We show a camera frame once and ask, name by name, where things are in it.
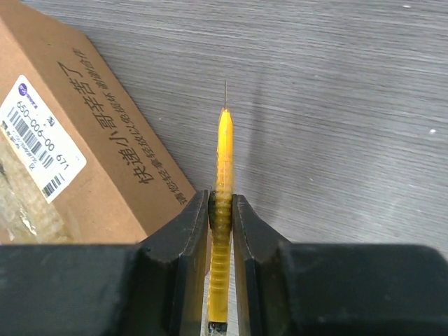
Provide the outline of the yellow utility knife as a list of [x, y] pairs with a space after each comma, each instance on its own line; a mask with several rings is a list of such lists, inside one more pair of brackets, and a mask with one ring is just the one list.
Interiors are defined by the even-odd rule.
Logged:
[[226, 335], [230, 286], [230, 233], [234, 189], [234, 125], [228, 108], [228, 87], [218, 121], [216, 178], [209, 196], [209, 224], [212, 235], [206, 335]]

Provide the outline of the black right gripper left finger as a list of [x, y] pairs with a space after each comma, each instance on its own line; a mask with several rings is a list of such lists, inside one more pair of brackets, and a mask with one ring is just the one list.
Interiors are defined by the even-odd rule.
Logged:
[[135, 244], [1, 247], [2, 335], [199, 335], [209, 194]]

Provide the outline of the brown cardboard express box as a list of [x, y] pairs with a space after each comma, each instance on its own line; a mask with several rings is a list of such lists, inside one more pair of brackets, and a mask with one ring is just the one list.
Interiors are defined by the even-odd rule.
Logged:
[[88, 38], [1, 2], [1, 242], [134, 243], [194, 188]]

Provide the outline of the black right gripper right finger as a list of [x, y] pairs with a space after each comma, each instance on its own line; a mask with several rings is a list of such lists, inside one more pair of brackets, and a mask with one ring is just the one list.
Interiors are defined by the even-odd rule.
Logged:
[[240, 335], [446, 335], [447, 261], [418, 244], [291, 242], [232, 203]]

